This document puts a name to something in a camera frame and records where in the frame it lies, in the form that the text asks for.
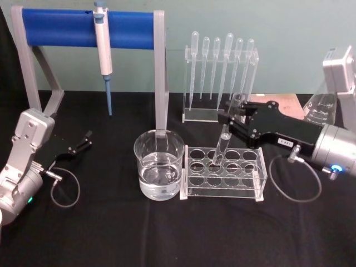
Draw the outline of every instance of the robotic arm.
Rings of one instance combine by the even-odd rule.
[[[10,156],[0,172],[0,210],[3,225],[11,223],[42,186],[41,175],[46,174],[54,178],[54,186],[62,180],[59,175],[50,171],[56,160],[77,155],[91,146],[91,132],[88,132],[84,140],[73,149],[65,147],[66,151],[59,150],[60,153],[57,149],[52,150],[50,153],[55,153],[54,157],[48,153],[43,155],[41,165],[34,159],[38,156],[38,150],[50,139],[54,126],[52,117],[34,108],[21,113],[15,134],[11,138],[13,147]]]
[[[245,123],[239,120],[246,116]],[[333,125],[315,125],[285,116],[278,103],[242,102],[219,114],[219,123],[229,125],[229,132],[255,149],[273,144],[290,149],[289,161],[299,155],[313,167],[330,174],[330,179],[344,171],[356,177],[356,135]]]
[[[305,160],[315,169],[330,174],[335,180],[344,171],[356,177],[356,65],[351,46],[333,48],[323,61],[329,93],[340,101],[343,121],[349,130],[333,125],[315,125],[283,115],[278,103],[237,102],[219,115],[219,122],[248,147],[265,143],[290,149],[290,162]],[[246,116],[246,123],[239,121]]]

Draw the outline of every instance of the test tube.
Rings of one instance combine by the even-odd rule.
[[[239,104],[239,95],[235,93],[233,95],[233,98],[231,99],[230,107],[228,110],[228,114],[230,117],[235,117],[235,110],[236,110],[235,107],[238,104]],[[229,125],[224,124],[222,126],[221,134],[219,136],[219,140],[216,145],[214,157],[212,158],[212,162],[215,165],[221,165],[225,157],[226,150],[229,147],[230,139],[231,139],[231,133],[229,132]]]

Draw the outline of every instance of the erlenmeyer flask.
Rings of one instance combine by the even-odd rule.
[[[325,81],[303,107],[304,120],[318,125],[335,123],[337,95],[328,92]]]

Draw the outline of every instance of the pipette tip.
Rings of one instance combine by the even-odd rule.
[[[112,116],[112,108],[111,108],[111,90],[110,90],[110,80],[108,78],[104,78],[105,80],[105,91],[106,91],[106,100],[107,100],[107,109],[109,112],[109,116]]]

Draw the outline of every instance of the pipette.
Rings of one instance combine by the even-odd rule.
[[[228,67],[228,61],[229,61],[229,56],[231,53],[231,47],[233,46],[233,39],[234,39],[234,35],[232,33],[228,33],[226,35],[226,39],[225,39],[225,47],[224,47],[224,64],[223,64],[223,71],[221,73],[221,81],[220,81],[220,89],[219,89],[219,95],[217,97],[217,106],[216,106],[216,110],[219,109],[219,105],[221,102],[221,98],[223,95],[223,90],[224,90],[224,83],[225,83],[225,76],[226,76],[226,69]]]
[[[240,63],[240,56],[241,56],[241,52],[243,49],[243,45],[244,45],[244,40],[242,40],[241,38],[238,38],[236,40],[236,46],[235,46],[235,52],[234,52],[235,62],[234,62],[233,74],[231,75],[231,82],[230,82],[230,97],[229,97],[230,100],[231,100],[231,95],[233,94],[233,90],[234,90],[236,73],[238,71],[238,66]]]
[[[253,39],[249,39],[247,41],[247,48],[246,48],[246,62],[244,66],[244,72],[243,76],[241,78],[241,88],[240,88],[240,100],[243,101],[245,100],[245,92],[244,92],[244,87],[245,87],[245,81],[246,81],[246,75],[247,75],[247,70],[250,64],[250,58],[252,55],[252,50],[254,49],[255,42]]]
[[[213,62],[212,62],[211,79],[210,79],[210,99],[212,95],[212,88],[214,87],[216,64],[217,64],[217,58],[219,56],[219,52],[220,52],[220,38],[216,37],[214,39],[214,47],[212,48]]]
[[[202,42],[202,63],[201,63],[201,75],[200,75],[200,99],[202,95],[202,89],[204,87],[204,79],[205,79],[205,68],[206,68],[206,60],[207,60],[207,54],[209,52],[209,44],[210,44],[210,39],[209,37],[204,37],[204,40]]]
[[[189,90],[189,110],[191,110],[191,104],[193,102],[194,94],[194,79],[195,79],[195,63],[196,55],[198,54],[198,42],[199,42],[199,33],[194,31],[191,34],[191,75],[190,75],[190,90]]]
[[[93,16],[95,24],[96,44],[99,52],[100,72],[105,81],[107,108],[109,111],[109,116],[111,116],[112,109],[110,79],[112,73],[112,63],[109,25],[107,20],[108,8],[104,8],[104,1],[95,1],[94,5],[96,6],[96,10],[93,11]]]

